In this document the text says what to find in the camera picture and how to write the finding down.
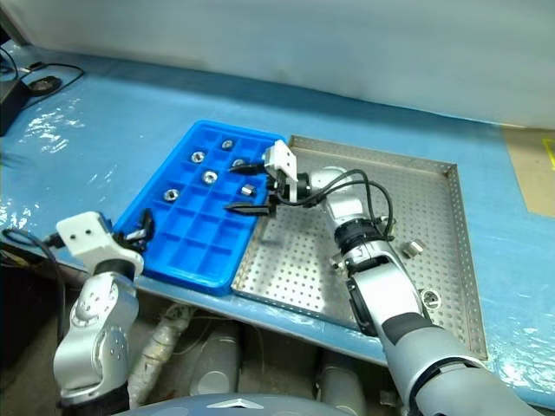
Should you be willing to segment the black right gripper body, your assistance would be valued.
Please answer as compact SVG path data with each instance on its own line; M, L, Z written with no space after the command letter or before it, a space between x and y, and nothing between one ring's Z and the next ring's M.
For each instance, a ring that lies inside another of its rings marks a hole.
M277 170L274 176L268 175L266 189L268 190L267 210L269 217L275 217L279 205L287 205L289 200L285 196L288 188L287 176L281 170Z

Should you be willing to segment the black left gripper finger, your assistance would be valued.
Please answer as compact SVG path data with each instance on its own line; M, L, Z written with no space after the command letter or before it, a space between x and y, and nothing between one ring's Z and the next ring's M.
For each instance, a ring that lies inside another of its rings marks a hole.
M139 229L123 235L123 246L133 251L145 251L150 240L151 232Z
M151 237L155 231L155 221L153 212L150 208L146 208L141 212L139 228L137 230L140 237Z

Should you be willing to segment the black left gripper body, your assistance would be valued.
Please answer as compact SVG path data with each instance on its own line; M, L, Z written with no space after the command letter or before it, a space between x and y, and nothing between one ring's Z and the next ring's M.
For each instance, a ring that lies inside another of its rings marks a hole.
M135 232L131 233L130 237L128 237L123 232L118 231L112 237L120 247L126 250L132 250L140 255L144 252L144 239L136 237Z

